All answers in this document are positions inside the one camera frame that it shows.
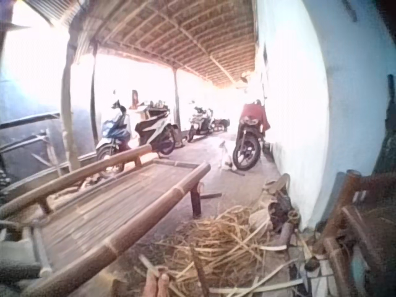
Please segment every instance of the finger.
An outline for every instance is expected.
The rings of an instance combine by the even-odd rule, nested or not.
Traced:
[[[168,297],[169,276],[167,274],[161,275],[158,281],[158,297]]]
[[[144,286],[142,297],[155,297],[156,293],[157,293],[157,279],[155,278],[154,273],[148,270],[146,276],[146,284]]]

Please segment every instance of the white wall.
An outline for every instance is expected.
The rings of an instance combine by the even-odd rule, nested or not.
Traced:
[[[320,45],[300,0],[258,0],[259,50],[256,69],[265,73],[271,129],[267,140],[281,173],[289,173],[292,203],[303,226],[321,190],[327,153],[329,96]]]
[[[329,214],[337,172],[371,174],[384,138],[395,45],[372,1],[350,3],[357,22],[342,1],[257,1],[269,139],[280,171],[291,175],[302,227]]]
[[[396,47],[373,1],[304,0],[323,50],[330,95],[330,138],[322,189],[310,225],[328,216],[339,171],[371,174],[385,134],[387,75],[396,74]]]

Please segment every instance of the bench leg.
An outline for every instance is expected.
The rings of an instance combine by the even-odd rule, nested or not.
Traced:
[[[196,184],[190,191],[191,195],[191,205],[192,205],[192,217],[200,218],[201,209],[200,209],[200,194],[198,191],[198,184]]]

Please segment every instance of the wooden pillar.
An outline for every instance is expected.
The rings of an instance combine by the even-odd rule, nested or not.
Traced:
[[[98,42],[93,42],[93,71],[92,71],[92,81],[91,81],[91,127],[93,135],[93,143],[97,146],[98,140],[98,128],[97,128],[97,112],[95,108],[95,70],[97,67],[97,53],[98,53]]]
[[[70,96],[70,78],[71,66],[74,62],[75,53],[77,51],[79,33],[82,30],[82,19],[85,14],[79,12],[70,24],[70,39],[67,43],[66,63],[62,77],[62,93],[61,93],[61,119],[62,119],[62,136],[64,148],[66,151],[66,159],[69,163],[70,172],[80,168],[77,149],[74,143],[72,130],[72,111]]]
[[[1,1],[2,8],[1,8],[0,22],[4,22],[7,24],[12,23],[12,13],[14,10],[15,2],[16,2],[16,0]],[[0,28],[0,66],[1,66],[2,49],[4,47],[6,35],[7,35],[7,25],[1,26],[1,28]]]
[[[180,126],[180,109],[179,109],[179,92],[178,92],[178,76],[177,76],[177,68],[173,68],[173,81],[174,81],[174,123]]]

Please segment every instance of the bamboo pole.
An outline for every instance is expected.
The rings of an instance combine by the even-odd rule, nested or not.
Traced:
[[[134,150],[128,150],[127,152],[113,155],[109,159],[92,163],[71,173],[65,174],[64,176],[31,190],[30,192],[27,192],[0,207],[0,218],[9,217],[14,213],[37,203],[39,200],[42,200],[43,197],[63,190],[81,179],[87,178],[107,167],[133,161],[136,157],[151,151],[151,145],[146,144],[141,147],[137,147]]]
[[[208,163],[201,164],[168,192],[123,225],[117,232],[103,240],[97,247],[47,279],[27,288],[22,296],[62,297],[73,292],[111,264],[153,228],[209,170],[210,165]]]

